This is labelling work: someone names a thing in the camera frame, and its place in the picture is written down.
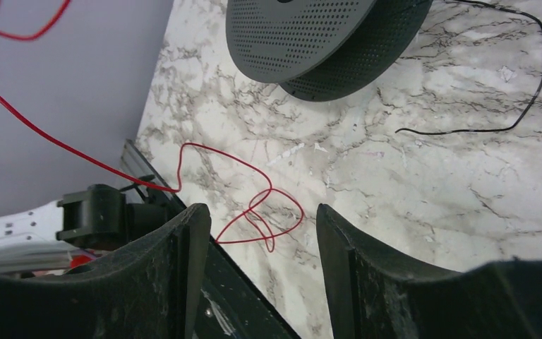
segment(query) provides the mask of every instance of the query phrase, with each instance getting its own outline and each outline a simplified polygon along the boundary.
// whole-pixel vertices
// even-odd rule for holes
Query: gray spool
[[[431,2],[229,0],[227,44],[249,78],[279,83],[302,100],[334,100],[369,84],[396,61]]]

